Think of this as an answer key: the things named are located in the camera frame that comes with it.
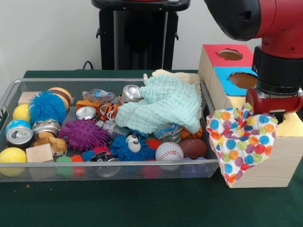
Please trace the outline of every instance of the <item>googly eye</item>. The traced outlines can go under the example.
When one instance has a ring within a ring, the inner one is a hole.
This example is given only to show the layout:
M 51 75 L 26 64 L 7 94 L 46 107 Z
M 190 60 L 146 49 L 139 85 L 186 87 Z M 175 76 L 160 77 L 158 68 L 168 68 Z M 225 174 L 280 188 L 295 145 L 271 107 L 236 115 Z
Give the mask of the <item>googly eye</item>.
M 127 143 L 132 143 L 132 142 L 139 142 L 138 138 L 136 137 L 136 135 L 129 135 L 127 138 L 126 138 L 126 142 Z
M 141 150 L 141 144 L 137 141 L 134 141 L 134 142 L 128 143 L 128 148 L 132 152 L 137 153 Z

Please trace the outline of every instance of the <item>colorful polka dot fabric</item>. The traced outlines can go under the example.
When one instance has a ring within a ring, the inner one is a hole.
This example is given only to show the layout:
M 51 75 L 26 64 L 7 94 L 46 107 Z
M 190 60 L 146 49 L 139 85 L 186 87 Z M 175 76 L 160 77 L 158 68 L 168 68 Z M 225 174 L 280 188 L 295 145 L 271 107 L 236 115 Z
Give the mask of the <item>colorful polka dot fabric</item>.
M 215 111 L 206 120 L 210 144 L 229 187 L 247 169 L 269 158 L 276 138 L 276 118 L 269 114 L 254 115 L 247 103 L 241 109 Z

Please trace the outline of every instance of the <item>wire mesh basket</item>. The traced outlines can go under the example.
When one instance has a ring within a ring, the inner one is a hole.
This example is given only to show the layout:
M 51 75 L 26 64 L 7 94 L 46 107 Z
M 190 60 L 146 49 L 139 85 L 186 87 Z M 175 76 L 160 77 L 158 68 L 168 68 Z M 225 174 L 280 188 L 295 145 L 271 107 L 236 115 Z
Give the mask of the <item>wire mesh basket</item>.
M 142 79 L 20 79 L 12 82 L 0 101 L 0 150 L 6 147 L 5 127 L 12 120 L 12 113 L 18 100 L 25 91 L 44 91 L 51 87 L 62 87 L 74 98 L 67 111 L 63 125 L 75 119 L 77 100 L 82 99 L 82 91 L 102 88 L 105 91 L 120 94 L 128 84 L 143 86 Z M 144 162 L 75 162 L 75 163 L 0 163 L 0 182 L 31 181 L 78 181 L 78 180 L 118 180 L 152 178 L 199 178 L 211 177 L 217 168 L 218 160 L 208 142 L 205 120 L 202 140 L 207 144 L 206 160 L 182 161 L 144 161 Z M 75 153 L 67 151 L 67 156 Z

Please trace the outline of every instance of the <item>orange block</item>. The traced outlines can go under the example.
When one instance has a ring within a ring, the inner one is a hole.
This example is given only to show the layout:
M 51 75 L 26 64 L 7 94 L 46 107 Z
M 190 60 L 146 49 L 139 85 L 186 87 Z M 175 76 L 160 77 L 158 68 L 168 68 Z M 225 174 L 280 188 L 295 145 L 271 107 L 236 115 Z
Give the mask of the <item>orange block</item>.
M 77 106 L 77 110 L 79 110 L 80 108 L 82 107 L 85 107 L 85 106 L 91 106 L 91 107 L 94 107 L 97 111 L 97 115 L 99 117 L 101 117 L 101 113 L 100 113 L 100 106 L 101 106 L 101 103 L 99 102 L 91 102 L 87 99 L 84 99 L 84 100 L 79 100 L 77 103 L 76 103 L 76 106 Z

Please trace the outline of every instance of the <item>light blue cloth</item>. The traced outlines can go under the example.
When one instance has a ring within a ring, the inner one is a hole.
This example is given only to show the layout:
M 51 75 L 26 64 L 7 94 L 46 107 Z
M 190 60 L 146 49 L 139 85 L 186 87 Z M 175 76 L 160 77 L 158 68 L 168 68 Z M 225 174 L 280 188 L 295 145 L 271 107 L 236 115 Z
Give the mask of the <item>light blue cloth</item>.
M 116 124 L 142 133 L 153 133 L 167 123 L 176 123 L 191 133 L 199 131 L 202 97 L 195 85 L 161 75 L 151 77 L 140 88 L 143 100 L 118 109 Z

